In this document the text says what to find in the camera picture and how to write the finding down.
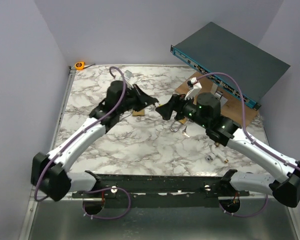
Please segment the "long shackle brass padlock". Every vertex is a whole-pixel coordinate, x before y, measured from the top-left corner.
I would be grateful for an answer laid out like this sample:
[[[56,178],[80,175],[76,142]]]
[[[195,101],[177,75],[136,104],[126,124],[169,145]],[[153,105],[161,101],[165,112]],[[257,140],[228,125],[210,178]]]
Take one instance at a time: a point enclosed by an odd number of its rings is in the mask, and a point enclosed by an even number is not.
[[[185,125],[186,121],[186,118],[183,118],[181,120],[174,120],[169,127],[170,131],[173,133],[177,132],[181,127]]]

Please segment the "silver padlock key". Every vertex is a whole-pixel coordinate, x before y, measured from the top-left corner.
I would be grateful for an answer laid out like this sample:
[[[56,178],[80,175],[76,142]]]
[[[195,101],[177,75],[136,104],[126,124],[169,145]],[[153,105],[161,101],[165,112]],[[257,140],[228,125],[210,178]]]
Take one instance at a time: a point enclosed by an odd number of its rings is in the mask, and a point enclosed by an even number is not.
[[[183,130],[182,130],[182,135],[189,138],[190,136],[188,135],[187,133],[187,127],[185,127]]]

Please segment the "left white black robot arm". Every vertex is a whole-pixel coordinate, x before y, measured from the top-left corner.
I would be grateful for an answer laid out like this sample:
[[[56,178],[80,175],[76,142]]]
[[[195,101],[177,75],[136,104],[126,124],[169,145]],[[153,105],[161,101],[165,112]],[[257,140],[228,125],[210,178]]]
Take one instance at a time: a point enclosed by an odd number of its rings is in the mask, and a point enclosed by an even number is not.
[[[136,84],[127,87],[121,80],[113,81],[106,97],[74,134],[49,153],[39,152],[33,157],[30,181],[35,187],[34,192],[41,191],[56,202],[72,192],[97,197],[101,191],[99,177],[88,170],[69,173],[72,165],[90,145],[120,121],[123,113],[140,111],[156,103],[156,98],[147,95]]]

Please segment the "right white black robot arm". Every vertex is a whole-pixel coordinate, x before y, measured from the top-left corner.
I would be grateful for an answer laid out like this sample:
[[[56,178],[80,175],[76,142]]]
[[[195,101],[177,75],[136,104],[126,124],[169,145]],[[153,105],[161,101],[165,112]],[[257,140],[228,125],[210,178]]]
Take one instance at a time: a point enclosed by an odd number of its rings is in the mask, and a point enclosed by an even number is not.
[[[257,163],[267,174],[229,171],[220,183],[220,191],[231,196],[235,192],[251,191],[273,196],[279,203],[297,207],[300,202],[300,160],[285,156],[249,134],[232,119],[221,115],[221,104],[209,92],[198,95],[196,103],[183,94],[173,94],[156,112],[163,120],[187,118],[205,129],[216,143],[231,148]]]

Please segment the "small brass padlock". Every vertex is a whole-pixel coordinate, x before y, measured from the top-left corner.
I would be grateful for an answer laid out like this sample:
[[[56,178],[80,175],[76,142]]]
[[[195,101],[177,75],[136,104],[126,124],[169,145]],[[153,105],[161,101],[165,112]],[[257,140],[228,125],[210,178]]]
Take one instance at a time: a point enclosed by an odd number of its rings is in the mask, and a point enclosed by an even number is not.
[[[142,109],[140,111],[136,111],[136,110],[133,110],[132,111],[132,116],[133,117],[143,117],[145,115],[145,110]]]

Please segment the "white tap fitting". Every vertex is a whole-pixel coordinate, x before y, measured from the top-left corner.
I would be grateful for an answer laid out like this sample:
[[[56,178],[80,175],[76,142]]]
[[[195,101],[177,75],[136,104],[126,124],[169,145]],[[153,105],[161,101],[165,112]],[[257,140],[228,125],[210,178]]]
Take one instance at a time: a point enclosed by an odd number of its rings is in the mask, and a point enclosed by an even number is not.
[[[210,152],[205,156],[207,162],[213,162],[214,160],[219,159],[221,162],[227,164],[229,160],[225,155],[216,148],[211,148]]]

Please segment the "wooden board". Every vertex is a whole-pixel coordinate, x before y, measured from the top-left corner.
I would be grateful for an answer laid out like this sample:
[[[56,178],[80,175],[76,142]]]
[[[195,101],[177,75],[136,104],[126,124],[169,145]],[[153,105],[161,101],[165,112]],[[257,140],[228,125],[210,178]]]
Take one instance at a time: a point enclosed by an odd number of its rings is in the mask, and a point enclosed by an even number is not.
[[[189,91],[187,81],[193,77],[200,77],[202,74],[196,72],[191,75],[187,80],[185,80],[179,87],[175,89],[175,93],[177,94],[186,94]],[[207,93],[212,90],[213,82],[208,78],[201,78],[201,91],[200,93]],[[241,126],[243,125],[242,120],[242,103],[239,99],[228,93],[221,87],[217,87],[217,90],[223,93],[223,97],[227,99],[227,102],[221,107],[221,114],[229,117],[235,122],[239,123]],[[250,122],[258,115],[258,111],[249,108],[248,106],[244,106],[245,111],[245,126],[247,127]]]

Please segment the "orange tape measure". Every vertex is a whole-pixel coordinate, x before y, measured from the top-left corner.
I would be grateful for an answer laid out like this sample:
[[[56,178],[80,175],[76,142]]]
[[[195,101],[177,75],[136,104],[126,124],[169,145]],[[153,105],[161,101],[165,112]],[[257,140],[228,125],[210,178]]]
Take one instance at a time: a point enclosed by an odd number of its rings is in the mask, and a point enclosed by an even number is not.
[[[84,61],[78,61],[74,64],[74,68],[77,70],[77,71],[82,71],[82,70],[85,70],[87,68],[90,68],[92,66],[94,66],[95,63],[93,64],[88,64],[86,65],[86,63]]]

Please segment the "metal switch stand bracket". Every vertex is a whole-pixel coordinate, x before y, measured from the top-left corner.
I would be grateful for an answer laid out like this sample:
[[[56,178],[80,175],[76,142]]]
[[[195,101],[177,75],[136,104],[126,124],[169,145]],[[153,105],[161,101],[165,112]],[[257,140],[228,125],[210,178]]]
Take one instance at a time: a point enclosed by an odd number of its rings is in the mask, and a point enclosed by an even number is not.
[[[213,83],[210,92],[219,100],[220,107],[222,108],[228,101],[226,97],[224,97],[223,92],[218,90],[218,85]]]

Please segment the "teal network switch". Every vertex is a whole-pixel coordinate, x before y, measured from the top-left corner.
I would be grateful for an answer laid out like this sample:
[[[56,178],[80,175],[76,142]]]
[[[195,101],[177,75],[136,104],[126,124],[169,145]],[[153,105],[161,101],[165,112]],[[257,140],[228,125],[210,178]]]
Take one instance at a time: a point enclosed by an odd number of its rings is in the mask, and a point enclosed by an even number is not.
[[[209,22],[171,53],[237,99],[258,110],[260,100],[290,65],[241,37]]]

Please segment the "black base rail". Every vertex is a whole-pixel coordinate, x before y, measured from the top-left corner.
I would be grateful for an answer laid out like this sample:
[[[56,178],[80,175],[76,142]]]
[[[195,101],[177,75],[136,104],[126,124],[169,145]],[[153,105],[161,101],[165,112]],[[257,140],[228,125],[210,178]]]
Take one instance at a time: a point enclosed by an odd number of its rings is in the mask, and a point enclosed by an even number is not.
[[[104,198],[105,208],[217,208],[220,197],[249,195],[231,186],[234,173],[230,170],[224,177],[100,174],[95,193],[78,191],[72,197]]]

